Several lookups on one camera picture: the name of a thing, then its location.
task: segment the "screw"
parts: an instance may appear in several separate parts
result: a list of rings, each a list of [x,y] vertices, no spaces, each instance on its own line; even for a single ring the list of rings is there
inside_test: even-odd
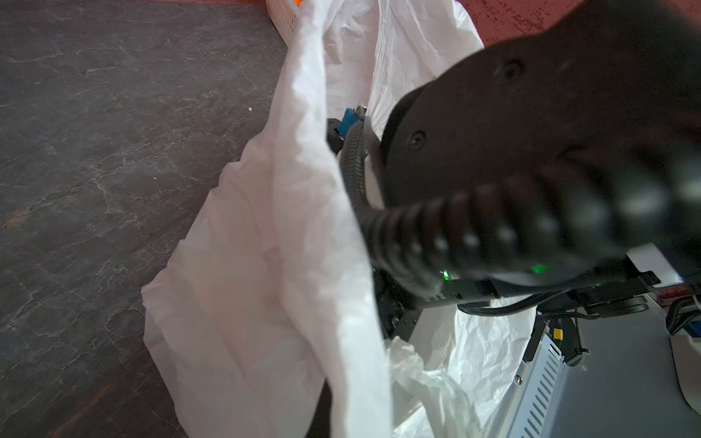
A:
[[[510,82],[518,79],[524,72],[524,65],[521,60],[510,60],[504,65],[497,67],[494,72],[494,77],[501,78],[504,81]]]
[[[414,135],[409,138],[409,149],[412,151],[418,151],[423,147],[426,142],[426,134],[423,131],[416,131]]]

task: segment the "black cable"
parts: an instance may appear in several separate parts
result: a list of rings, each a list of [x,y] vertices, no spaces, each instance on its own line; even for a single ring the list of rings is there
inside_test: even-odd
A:
[[[667,309],[667,316],[665,318],[665,326],[667,326],[667,331],[672,332],[672,327],[676,327],[677,322],[681,315],[679,311],[685,307],[694,304],[693,296],[683,296],[680,299],[674,300],[672,304],[669,305]]]
[[[683,329],[689,322],[693,321],[694,318],[701,315],[701,310],[692,310],[690,312],[684,313],[670,330],[669,334],[676,334],[679,330]]]
[[[481,308],[470,308],[466,306],[458,306],[458,309],[469,315],[479,315],[479,316],[506,316],[513,315],[514,313],[521,312],[528,308],[537,306],[538,304],[545,303],[547,300],[554,296],[558,296],[568,292],[569,289],[557,291],[557,292],[547,292],[540,295],[531,295],[526,299],[522,299],[518,303],[510,304],[504,307],[481,307]]]
[[[560,318],[582,318],[583,320],[598,320],[599,315],[587,315],[579,312],[551,312],[536,315],[536,321],[555,320]]]

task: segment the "black corrugated cable conduit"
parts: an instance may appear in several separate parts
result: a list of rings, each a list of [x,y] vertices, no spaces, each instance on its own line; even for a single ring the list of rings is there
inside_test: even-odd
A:
[[[469,278],[566,254],[600,261],[699,236],[701,154],[686,138],[591,147],[531,175],[376,210],[365,198],[363,123],[343,145],[346,190],[372,261],[417,296],[435,295],[445,270]]]

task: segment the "crumpled plastic sheet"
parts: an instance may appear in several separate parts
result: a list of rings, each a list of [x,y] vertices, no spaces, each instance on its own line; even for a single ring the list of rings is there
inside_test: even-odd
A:
[[[142,289],[144,342],[191,438],[303,436],[325,378],[332,436],[430,437],[416,399],[392,401],[367,253],[326,118],[368,102],[381,134],[401,96],[482,42],[452,0],[302,4],[266,127]],[[465,390],[483,425],[533,314],[430,309],[411,343],[426,369]]]

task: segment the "green led light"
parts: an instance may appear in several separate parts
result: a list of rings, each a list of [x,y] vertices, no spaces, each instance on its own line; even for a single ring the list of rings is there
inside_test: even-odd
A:
[[[535,265],[533,268],[531,268],[531,270],[533,271],[534,274],[542,274],[545,271],[547,271],[548,269],[550,269],[550,267],[551,267],[550,265],[539,263],[539,264]]]

